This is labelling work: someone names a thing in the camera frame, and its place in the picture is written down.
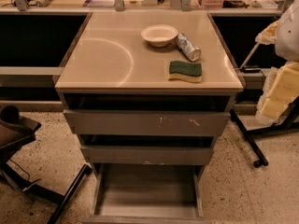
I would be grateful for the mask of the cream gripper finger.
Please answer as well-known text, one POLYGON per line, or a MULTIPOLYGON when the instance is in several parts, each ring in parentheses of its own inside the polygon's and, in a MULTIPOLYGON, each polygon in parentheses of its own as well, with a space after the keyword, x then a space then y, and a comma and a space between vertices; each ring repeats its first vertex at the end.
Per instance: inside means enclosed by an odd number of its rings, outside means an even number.
POLYGON ((299 96, 299 62, 287 61, 280 68, 271 67, 257 104, 255 118, 261 124, 273 124, 299 96))
POLYGON ((265 29, 255 37, 255 41, 259 44, 270 45, 276 43, 276 33, 278 28, 278 21, 269 24, 265 29))

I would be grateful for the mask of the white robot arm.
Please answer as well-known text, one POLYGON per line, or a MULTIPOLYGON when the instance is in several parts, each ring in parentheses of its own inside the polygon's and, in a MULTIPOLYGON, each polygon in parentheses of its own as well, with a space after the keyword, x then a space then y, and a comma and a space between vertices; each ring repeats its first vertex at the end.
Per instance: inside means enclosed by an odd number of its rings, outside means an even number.
POLYGON ((274 44, 276 55, 286 61, 280 68, 270 69, 257 104, 255 118, 261 124, 271 124, 299 96, 299 0, 294 0, 280 19, 262 30, 255 41, 274 44))

